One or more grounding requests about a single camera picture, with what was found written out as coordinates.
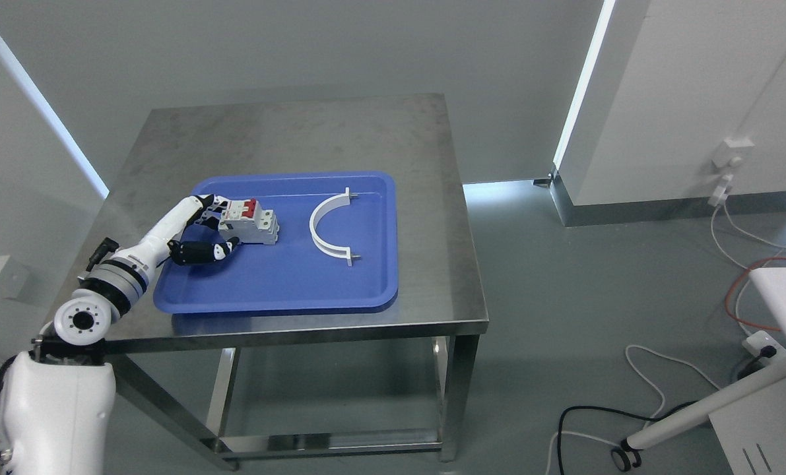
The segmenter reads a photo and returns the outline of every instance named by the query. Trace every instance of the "electrical outlet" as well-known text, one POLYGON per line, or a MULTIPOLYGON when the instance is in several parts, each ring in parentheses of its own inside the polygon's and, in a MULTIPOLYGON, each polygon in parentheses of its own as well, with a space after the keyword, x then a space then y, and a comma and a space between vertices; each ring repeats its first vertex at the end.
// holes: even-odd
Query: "electrical outlet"
POLYGON ((773 349, 777 350, 777 354, 770 358, 760 358, 763 364, 772 364, 786 357, 786 349, 764 330, 751 334, 742 342, 742 346, 748 350, 749 354, 754 355, 754 358, 760 355, 760 351, 762 351, 764 346, 773 346, 773 349))
POLYGON ((754 142, 751 139, 724 139, 715 149, 712 163, 715 168, 739 168, 751 157, 754 151, 754 142))

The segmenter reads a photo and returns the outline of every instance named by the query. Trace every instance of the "wall socket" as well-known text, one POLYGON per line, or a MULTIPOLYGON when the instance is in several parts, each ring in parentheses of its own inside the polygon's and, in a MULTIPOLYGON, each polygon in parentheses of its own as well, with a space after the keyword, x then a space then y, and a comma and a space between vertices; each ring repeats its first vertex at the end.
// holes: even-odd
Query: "wall socket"
POLYGON ((739 168, 751 157, 752 151, 754 142, 751 139, 724 139, 715 149, 712 163, 719 170, 739 168))

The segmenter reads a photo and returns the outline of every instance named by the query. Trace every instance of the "white cable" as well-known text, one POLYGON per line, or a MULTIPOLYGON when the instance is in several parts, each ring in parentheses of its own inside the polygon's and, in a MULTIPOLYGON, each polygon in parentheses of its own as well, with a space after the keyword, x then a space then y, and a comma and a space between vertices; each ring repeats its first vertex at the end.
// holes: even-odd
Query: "white cable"
MULTIPOLYGON (((652 381, 650 381, 650 379, 648 379, 645 375, 643 375, 643 373, 640 370, 638 370, 638 368, 634 364, 634 361, 632 359, 630 359, 630 351, 629 350, 631 348, 638 348, 640 350, 649 352, 650 354, 656 355, 656 356, 658 356, 660 358, 664 358, 664 359, 667 359, 669 361, 674 361, 675 363, 685 364, 686 366, 691 367, 691 369, 694 369, 696 372, 698 372, 698 375, 701 375, 704 379, 706 379, 706 381, 710 385, 715 386, 715 388, 717 390, 721 390, 721 386, 719 386, 718 384, 715 384, 715 382, 712 381, 712 379, 710 379, 709 376, 706 375, 706 373, 701 371, 701 369, 699 367, 695 366, 694 364, 689 363, 688 361, 682 360, 680 358, 674 358, 674 357, 670 357, 668 355, 660 354, 659 352, 655 352, 654 350, 652 350, 650 348, 646 348, 645 346, 634 345, 634 344, 627 345, 627 346, 625 346, 625 349, 624 349, 624 357, 628 359, 628 364, 630 365, 630 367, 632 367, 634 369, 634 371, 637 373, 637 375, 640 376, 640 378, 642 378, 646 383, 648 383, 648 385, 650 385, 652 388, 654 388, 654 391, 656 391, 656 393, 659 394, 659 400, 660 400, 659 401, 659 407, 657 408, 656 411, 654 411, 654 413, 652 415, 650 415, 650 417, 652 417, 652 418, 655 418, 659 414, 659 412, 662 411, 662 409, 665 407, 665 393, 663 393, 662 390, 657 387, 657 385, 655 385, 652 381)), ((642 426, 642 428, 644 429, 644 428, 648 427, 648 424, 650 424, 650 421, 646 421, 645 424, 642 426)))
POLYGON ((784 246, 782 244, 772 243, 772 241, 769 241, 769 240, 764 239, 762 237, 758 237, 755 234, 750 234, 750 232, 747 232, 744 229, 739 228, 739 226, 736 226, 736 223, 733 222, 733 219, 730 217, 730 213, 728 213, 728 211, 727 211, 727 202, 726 201, 724 202, 724 214, 727 215, 727 220, 728 220, 728 222, 730 222, 730 225, 733 226, 733 228, 736 228, 737 231, 742 232, 742 234, 744 234, 744 235, 746 235, 746 236, 748 236, 750 238, 754 238, 755 240, 760 241, 760 243, 767 244, 768 246, 778 247, 778 249, 786 249, 786 245, 784 246))
POLYGON ((712 212, 712 218, 709 219, 709 232, 712 234, 712 240, 715 241, 715 246, 718 247, 718 250, 726 256, 733 264, 738 265, 740 268, 747 269, 746 265, 743 265, 739 261, 736 261, 733 257, 731 257, 727 251, 724 250, 724 247, 721 247, 721 243, 718 242, 718 237, 715 237, 715 215, 718 214, 718 210, 721 208, 720 206, 716 206, 715 210, 712 212))
MULTIPOLYGON (((595 437, 594 435, 589 435, 588 433, 580 433, 580 432, 573 432, 571 430, 564 430, 562 431, 562 435, 576 435, 578 437, 585 437, 586 439, 597 440, 598 442, 603 442, 604 444, 612 445, 613 447, 619 446, 619 444, 616 444, 612 440, 601 439, 601 437, 595 437)), ((555 432, 554 435, 552 435, 552 439, 548 443, 548 463, 546 463, 545 475, 548 475, 548 473, 550 472, 550 463, 552 462, 552 454, 554 452, 554 441, 556 440, 556 436, 558 436, 558 433, 555 432)))
MULTIPOLYGON (((699 367, 695 366, 694 364, 691 364, 688 361, 682 360, 680 358, 674 358, 674 357, 670 357, 668 355, 661 354, 660 352, 655 352, 654 350, 652 350, 650 348, 646 348, 645 346, 634 345, 633 343, 631 343, 630 345, 625 346, 625 348, 624 348, 624 357, 628 359, 628 364, 630 364, 630 367, 632 367, 634 369, 634 371, 637 373, 637 375, 639 375, 640 378, 644 379, 644 381, 646 383, 648 383, 652 388, 654 388, 654 391, 656 391, 657 394, 659 394, 659 398, 661 398, 661 400, 662 400, 661 403, 659 403, 659 407, 657 408, 657 410, 650 416, 652 418, 655 418, 659 414, 659 411, 661 411, 662 408, 665 407, 665 393, 663 393, 662 390, 657 387, 657 385, 655 385, 652 381, 650 381, 650 379, 648 379, 648 377, 643 375, 643 373, 640 370, 637 369, 637 367, 634 364, 633 360, 630 359, 630 352, 629 352, 629 350, 631 348, 638 348, 640 350, 649 352, 652 355, 656 355, 656 356, 658 356, 660 358, 664 358, 664 359, 667 359, 669 361, 674 361, 675 363, 685 364, 686 366, 691 367, 691 369, 694 369, 696 372, 698 372, 698 375, 701 375, 704 379, 706 379, 706 381, 710 385, 715 386, 715 388, 717 390, 721 390, 721 386, 719 386, 718 384, 715 384, 715 382, 712 381, 712 379, 710 379, 709 376, 706 375, 706 373, 701 371, 701 369, 699 367)), ((648 427, 648 424, 650 424, 650 421, 646 421, 645 424, 643 425, 643 428, 644 427, 648 427)), ((601 439, 601 437, 596 437, 594 435, 589 435, 588 433, 573 432, 573 431, 570 431, 570 430, 564 430, 564 431, 562 431, 562 433, 564 435, 576 435, 578 437, 585 437, 586 439, 597 440, 598 442, 602 442, 602 443, 607 444, 607 445, 612 445, 613 447, 620 447, 619 444, 616 444, 612 440, 601 439)), ((548 475, 548 472, 550 472, 550 464, 552 464, 552 452, 554 450, 554 440, 556 440, 556 436, 558 436, 558 433, 555 432, 554 435, 552 435, 552 438, 550 438, 550 441, 548 442, 548 462, 546 463, 546 473, 544 473, 544 475, 548 475)))
MULTIPOLYGON (((781 249, 779 251, 777 251, 777 253, 775 255, 773 255, 772 257, 778 257, 782 253, 786 252, 786 246, 778 246, 778 247, 781 247, 781 249)), ((762 265, 760 265, 760 267, 765 267, 765 265, 767 265, 768 262, 771 262, 771 261, 765 261, 762 265)), ((740 316, 740 313, 739 313, 739 303, 740 303, 740 301, 742 301, 742 295, 745 294, 745 290, 748 289, 749 285, 751 285, 750 278, 748 278, 748 280, 745 280, 745 283, 742 285, 742 289, 740 289, 739 290, 739 294, 736 295, 736 304, 733 307, 733 315, 736 315, 736 317, 739 318, 739 319, 742 318, 742 316, 740 316)), ((745 327, 745 325, 742 324, 742 322, 737 321, 736 323, 739 324, 739 327, 742 328, 742 331, 744 331, 747 336, 751 336, 751 334, 754 334, 754 332, 748 330, 748 327, 745 327)))

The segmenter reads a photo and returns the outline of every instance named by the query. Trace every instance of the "power strip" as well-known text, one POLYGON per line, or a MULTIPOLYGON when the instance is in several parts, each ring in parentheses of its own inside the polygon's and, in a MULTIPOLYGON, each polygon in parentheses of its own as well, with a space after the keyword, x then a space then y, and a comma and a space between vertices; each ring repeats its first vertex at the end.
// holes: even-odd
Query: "power strip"
POLYGON ((742 342, 742 346, 748 350, 749 354, 754 355, 754 358, 757 358, 760 355, 765 346, 773 346, 773 349, 776 349, 777 352, 773 357, 769 358, 760 358, 760 363, 769 365, 778 362, 782 358, 786 357, 786 349, 780 343, 778 343, 773 336, 770 336, 767 331, 760 330, 754 334, 751 334, 748 338, 742 342))

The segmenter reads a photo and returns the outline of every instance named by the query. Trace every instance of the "robotic hand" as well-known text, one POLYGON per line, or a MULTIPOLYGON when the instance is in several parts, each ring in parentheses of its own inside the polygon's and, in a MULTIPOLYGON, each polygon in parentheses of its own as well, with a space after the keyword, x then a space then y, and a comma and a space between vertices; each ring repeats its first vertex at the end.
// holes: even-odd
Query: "robotic hand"
POLYGON ((179 265, 223 261, 240 243, 275 244, 278 220, 255 199, 189 196, 133 247, 108 238, 90 257, 72 299, 0 369, 3 424, 12 447, 0 463, 13 475, 100 475, 115 383, 103 364, 103 337, 154 280, 166 259, 179 265), (190 225, 208 226, 226 241, 178 241, 190 225), (107 253, 110 258, 103 258, 107 253))

